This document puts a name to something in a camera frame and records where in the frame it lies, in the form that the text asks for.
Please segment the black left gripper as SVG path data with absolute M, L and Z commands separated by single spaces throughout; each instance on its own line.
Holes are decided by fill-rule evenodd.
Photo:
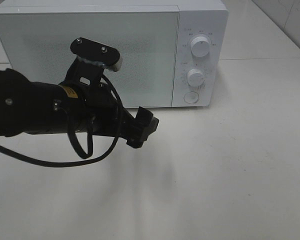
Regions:
M 100 66 L 76 58 L 66 73 L 64 85 L 82 99 L 89 116 L 95 116 L 94 135 L 114 137 L 119 132 L 119 137 L 127 140 L 128 146 L 139 149 L 157 130 L 159 119 L 153 118 L 153 113 L 141 106 L 135 117 L 139 125 L 129 126 L 133 116 L 119 104 L 115 88 Z

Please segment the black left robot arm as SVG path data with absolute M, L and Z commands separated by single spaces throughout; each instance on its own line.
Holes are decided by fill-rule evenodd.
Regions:
M 75 60 L 60 84 L 34 82 L 13 69 L 0 70 L 0 136 L 21 133 L 118 136 L 135 149 L 159 120 L 140 107 L 136 116 L 119 105 L 103 68 Z

